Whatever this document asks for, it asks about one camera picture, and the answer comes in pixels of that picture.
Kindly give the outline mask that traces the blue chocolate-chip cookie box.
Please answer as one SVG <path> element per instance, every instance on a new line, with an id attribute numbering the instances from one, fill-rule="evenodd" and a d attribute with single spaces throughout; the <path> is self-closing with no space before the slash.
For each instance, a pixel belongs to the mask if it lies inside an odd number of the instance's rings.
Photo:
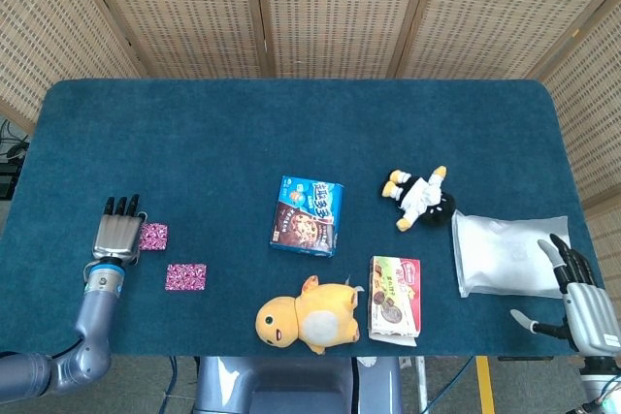
<path id="1" fill-rule="evenodd" d="M 270 237 L 277 249 L 332 257 L 336 253 L 344 187 L 284 175 Z"/>

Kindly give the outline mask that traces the yellow plush dinosaur toy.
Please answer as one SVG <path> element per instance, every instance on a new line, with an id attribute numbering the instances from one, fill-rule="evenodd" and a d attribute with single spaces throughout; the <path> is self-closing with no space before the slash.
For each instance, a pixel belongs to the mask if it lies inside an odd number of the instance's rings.
<path id="1" fill-rule="evenodd" d="M 317 355 L 329 347 L 354 343 L 360 338 L 354 312 L 363 291 L 347 282 L 321 284 L 312 275 L 299 296 L 276 297 L 263 304 L 255 318 L 256 334 L 277 348 L 300 340 Z"/>

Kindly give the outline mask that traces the grey-blue robot torso base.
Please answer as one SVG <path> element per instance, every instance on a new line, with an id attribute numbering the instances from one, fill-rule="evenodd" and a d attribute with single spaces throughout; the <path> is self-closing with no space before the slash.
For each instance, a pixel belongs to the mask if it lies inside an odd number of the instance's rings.
<path id="1" fill-rule="evenodd" d="M 202 357 L 192 414 L 404 414 L 395 357 Z"/>

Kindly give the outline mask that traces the woven rattan screen panel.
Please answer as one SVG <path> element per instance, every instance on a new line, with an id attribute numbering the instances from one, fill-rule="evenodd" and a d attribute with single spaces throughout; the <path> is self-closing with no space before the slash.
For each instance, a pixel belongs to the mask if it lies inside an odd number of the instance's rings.
<path id="1" fill-rule="evenodd" d="M 105 0 L 0 0 L 0 116 L 25 133 L 61 80 L 146 75 Z"/>
<path id="2" fill-rule="evenodd" d="M 603 0 L 539 80 L 556 106 L 605 287 L 621 307 L 621 0 Z"/>
<path id="3" fill-rule="evenodd" d="M 420 0 L 259 0 L 268 74 L 397 75 Z"/>
<path id="4" fill-rule="evenodd" d="M 268 74 L 259 0 L 104 1 L 152 77 Z"/>
<path id="5" fill-rule="evenodd" d="M 406 78 L 522 79 L 592 0 L 426 0 Z"/>

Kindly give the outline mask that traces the red-green biscuit box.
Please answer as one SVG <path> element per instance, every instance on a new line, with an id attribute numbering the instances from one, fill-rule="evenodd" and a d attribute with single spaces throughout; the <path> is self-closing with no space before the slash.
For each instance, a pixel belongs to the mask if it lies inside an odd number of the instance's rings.
<path id="1" fill-rule="evenodd" d="M 418 260 L 374 256 L 370 264 L 369 338 L 415 347 L 422 327 L 421 288 Z"/>

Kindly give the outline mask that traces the pink patterned square pad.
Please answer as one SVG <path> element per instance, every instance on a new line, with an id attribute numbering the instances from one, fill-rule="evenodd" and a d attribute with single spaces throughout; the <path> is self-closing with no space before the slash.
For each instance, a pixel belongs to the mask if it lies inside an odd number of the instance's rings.
<path id="1" fill-rule="evenodd" d="M 206 288 L 206 264 L 169 264 L 166 270 L 166 291 L 203 291 Z"/>
<path id="2" fill-rule="evenodd" d="M 168 244 L 169 229 L 162 223 L 144 223 L 139 237 L 141 251 L 163 251 Z"/>

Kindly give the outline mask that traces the yellow floor tape strip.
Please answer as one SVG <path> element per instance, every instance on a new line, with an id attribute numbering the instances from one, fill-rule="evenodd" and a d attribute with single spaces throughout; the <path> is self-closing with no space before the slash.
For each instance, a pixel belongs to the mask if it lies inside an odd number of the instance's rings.
<path id="1" fill-rule="evenodd" d="M 476 356 L 475 364 L 481 413 L 496 414 L 489 359 L 486 356 Z"/>

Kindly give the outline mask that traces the right silver-black robot hand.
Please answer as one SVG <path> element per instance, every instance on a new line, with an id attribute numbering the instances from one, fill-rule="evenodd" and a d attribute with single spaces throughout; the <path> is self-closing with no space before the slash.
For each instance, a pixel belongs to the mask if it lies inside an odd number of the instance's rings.
<path id="1" fill-rule="evenodd" d="M 598 286 L 588 260 L 551 234 L 538 241 L 557 280 L 565 309 L 561 326 L 544 324 L 513 309 L 511 317 L 532 334 L 545 334 L 570 343 L 584 358 L 621 354 L 621 327 L 607 291 Z"/>

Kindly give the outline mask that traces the white plastic pouch bag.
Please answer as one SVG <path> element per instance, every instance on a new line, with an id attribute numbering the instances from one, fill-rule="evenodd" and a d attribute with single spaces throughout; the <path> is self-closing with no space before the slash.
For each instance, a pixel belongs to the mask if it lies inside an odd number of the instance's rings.
<path id="1" fill-rule="evenodd" d="M 566 216 L 500 220 L 456 211 L 451 219 L 460 296 L 472 293 L 559 299 L 547 255 L 539 247 L 554 234 L 569 242 Z"/>

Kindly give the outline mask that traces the left silver-black robot hand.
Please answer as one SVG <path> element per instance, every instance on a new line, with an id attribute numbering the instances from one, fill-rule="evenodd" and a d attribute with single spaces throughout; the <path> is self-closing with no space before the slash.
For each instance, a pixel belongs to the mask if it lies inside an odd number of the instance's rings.
<path id="1" fill-rule="evenodd" d="M 140 257 L 140 235 L 147 216 L 138 212 L 140 195 L 110 197 L 104 206 L 92 247 L 97 261 L 134 265 Z"/>

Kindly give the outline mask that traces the white metal table leg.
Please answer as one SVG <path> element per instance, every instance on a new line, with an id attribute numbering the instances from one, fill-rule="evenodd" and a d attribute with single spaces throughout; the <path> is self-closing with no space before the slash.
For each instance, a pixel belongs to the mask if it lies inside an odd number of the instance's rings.
<path id="1" fill-rule="evenodd" d="M 418 391 L 419 414 L 426 414 L 429 409 L 429 400 L 428 400 L 426 364 L 425 364 L 425 358 L 423 356 L 415 357 L 415 368 L 416 368 L 417 384 L 418 384 L 417 391 Z"/>

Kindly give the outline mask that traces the black penguin plush white coat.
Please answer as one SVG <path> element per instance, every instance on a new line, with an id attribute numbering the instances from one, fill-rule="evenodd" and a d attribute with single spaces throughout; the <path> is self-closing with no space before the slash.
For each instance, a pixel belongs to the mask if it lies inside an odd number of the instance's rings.
<path id="1" fill-rule="evenodd" d="M 381 196 L 392 199 L 402 212 L 396 221 L 400 232 L 406 232 L 418 220 L 431 226 L 443 226 L 451 220 L 456 202 L 442 190 L 446 174 L 446 166 L 435 168 L 427 179 L 401 170 L 390 173 L 381 188 Z"/>

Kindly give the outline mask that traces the blue felt table cover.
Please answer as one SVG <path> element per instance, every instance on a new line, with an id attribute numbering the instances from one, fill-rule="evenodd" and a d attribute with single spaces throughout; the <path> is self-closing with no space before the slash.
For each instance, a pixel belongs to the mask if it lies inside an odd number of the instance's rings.
<path id="1" fill-rule="evenodd" d="M 77 341 L 83 267 L 105 202 L 140 195 L 167 248 L 131 267 L 110 335 L 116 354 L 270 356 L 255 316 L 321 282 L 366 285 L 375 255 L 422 266 L 430 356 L 560 356 L 514 308 L 558 325 L 560 301 L 462 298 L 448 227 L 401 233 L 380 195 L 395 169 L 426 176 L 467 214 L 566 216 L 594 248 L 552 99 L 534 80 L 64 80 L 47 93 L 0 236 L 0 352 L 57 354 Z M 274 248 L 281 178 L 344 187 L 332 257 Z M 166 291 L 169 264 L 206 264 L 203 291 Z"/>

